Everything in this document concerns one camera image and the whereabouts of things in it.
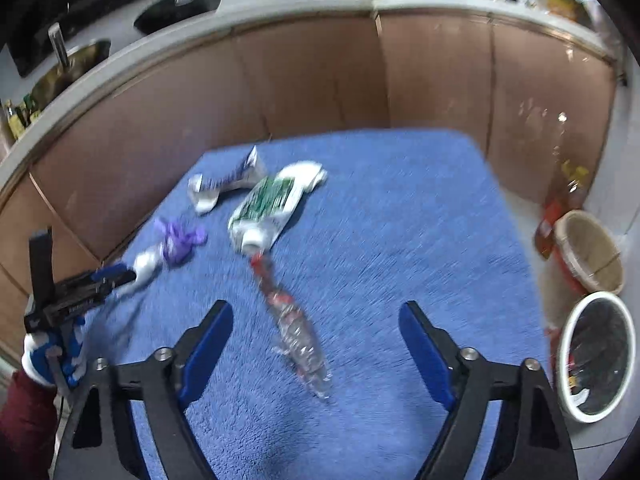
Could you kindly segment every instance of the yellow bottle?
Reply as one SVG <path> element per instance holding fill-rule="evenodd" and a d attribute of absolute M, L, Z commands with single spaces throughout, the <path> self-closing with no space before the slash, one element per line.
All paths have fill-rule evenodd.
<path fill-rule="evenodd" d="M 24 124 L 22 124 L 20 117 L 18 117 L 18 114 L 15 112 L 14 106 L 11 104 L 11 100 L 8 100 L 4 104 L 4 110 L 6 112 L 6 120 L 9 123 L 12 134 L 14 134 L 16 139 L 20 139 L 24 133 Z"/>

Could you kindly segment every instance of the maroon sleeve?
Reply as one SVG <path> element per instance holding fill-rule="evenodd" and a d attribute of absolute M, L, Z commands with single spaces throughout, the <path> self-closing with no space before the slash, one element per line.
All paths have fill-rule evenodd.
<path fill-rule="evenodd" d="M 14 463 L 20 478 L 49 478 L 58 423 L 55 397 L 55 388 L 40 386 L 23 370 L 14 373 L 0 412 L 0 460 L 7 455 L 8 462 L 2 462 Z"/>

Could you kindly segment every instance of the hand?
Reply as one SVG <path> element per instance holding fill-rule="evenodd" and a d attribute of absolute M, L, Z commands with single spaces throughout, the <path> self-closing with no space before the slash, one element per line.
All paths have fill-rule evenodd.
<path fill-rule="evenodd" d="M 60 363 L 62 373 L 66 383 L 70 388 L 78 386 L 80 379 L 86 372 L 86 357 L 82 349 L 84 336 L 82 326 L 84 317 L 74 319 L 73 330 L 69 341 L 65 345 L 65 359 Z M 55 380 L 49 369 L 47 356 L 62 355 L 62 341 L 60 336 L 54 332 L 36 332 L 27 334 L 24 337 L 24 354 L 22 354 L 22 369 L 28 377 L 40 384 L 53 388 L 56 386 Z"/>

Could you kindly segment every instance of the white bin rim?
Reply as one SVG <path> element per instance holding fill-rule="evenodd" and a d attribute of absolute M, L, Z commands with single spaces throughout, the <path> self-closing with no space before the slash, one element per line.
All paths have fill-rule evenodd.
<path fill-rule="evenodd" d="M 607 300 L 610 305 L 615 308 L 625 321 L 626 327 L 626 340 L 628 343 L 628 356 L 626 363 L 625 377 L 622 381 L 620 389 L 613 397 L 612 401 L 599 413 L 594 415 L 588 415 L 581 411 L 577 406 L 571 402 L 571 388 L 569 387 L 569 375 L 566 370 L 566 364 L 569 362 L 569 352 L 571 348 L 571 340 L 574 335 L 575 325 L 582 314 L 582 311 L 596 300 Z M 614 294 L 610 292 L 594 292 L 583 298 L 572 310 L 569 315 L 564 328 L 562 329 L 562 335 L 560 337 L 560 344 L 558 346 L 558 358 L 556 361 L 556 376 L 558 384 L 558 397 L 565 413 L 571 418 L 574 418 L 578 422 L 589 424 L 592 422 L 598 422 L 605 418 L 609 413 L 616 409 L 616 406 L 622 400 L 625 395 L 626 389 L 631 382 L 631 377 L 634 371 L 634 363 L 636 362 L 636 330 L 634 329 L 633 320 L 629 314 L 626 305 Z"/>

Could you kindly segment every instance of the blue tablecloth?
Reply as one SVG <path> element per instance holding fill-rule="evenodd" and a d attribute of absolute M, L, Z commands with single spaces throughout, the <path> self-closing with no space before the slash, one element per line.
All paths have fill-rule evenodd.
<path fill-rule="evenodd" d="M 197 218 L 194 173 L 223 176 L 250 146 L 210 152 L 156 216 L 203 225 L 209 241 L 145 290 L 88 318 L 92 358 L 142 360 L 172 346 L 213 302 L 234 308 L 234 332 L 202 398 L 186 411 L 221 480 L 413 479 L 445 418 L 398 330 L 416 300 L 435 326 L 490 360 L 546 362 L 542 311 L 495 179 L 472 142 L 433 130 L 362 131 L 261 144 L 275 173 L 297 160 L 328 171 L 273 249 L 276 275 L 313 320 L 334 375 L 323 404 L 270 351 L 275 329 L 226 223 L 245 193 Z M 159 241 L 148 222 L 124 260 Z M 468 478 L 480 478 L 499 406 L 491 403 Z M 144 411 L 134 415 L 152 478 L 163 478 Z"/>

